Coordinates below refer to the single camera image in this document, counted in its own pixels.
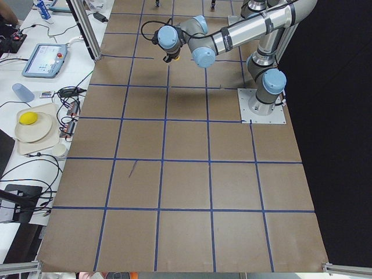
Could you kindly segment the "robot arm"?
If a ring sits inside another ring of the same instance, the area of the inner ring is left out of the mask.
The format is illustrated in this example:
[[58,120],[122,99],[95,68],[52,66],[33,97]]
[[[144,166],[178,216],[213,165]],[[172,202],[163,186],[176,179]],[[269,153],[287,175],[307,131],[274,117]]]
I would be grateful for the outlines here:
[[196,65],[208,68],[216,57],[253,40],[259,40],[256,51],[248,60],[252,77],[257,79],[273,67],[278,45],[286,29],[309,16],[316,1],[244,1],[239,21],[208,32],[206,19],[194,16],[173,25],[164,22],[150,42],[165,51],[166,63],[176,60],[184,45],[189,47]]

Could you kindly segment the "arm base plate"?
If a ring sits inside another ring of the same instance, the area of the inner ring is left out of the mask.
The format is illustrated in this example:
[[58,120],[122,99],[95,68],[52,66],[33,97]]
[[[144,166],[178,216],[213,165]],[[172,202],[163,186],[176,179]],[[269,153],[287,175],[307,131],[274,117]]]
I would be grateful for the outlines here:
[[280,97],[266,105],[256,99],[256,89],[238,89],[241,122],[246,124],[286,124],[284,108]]

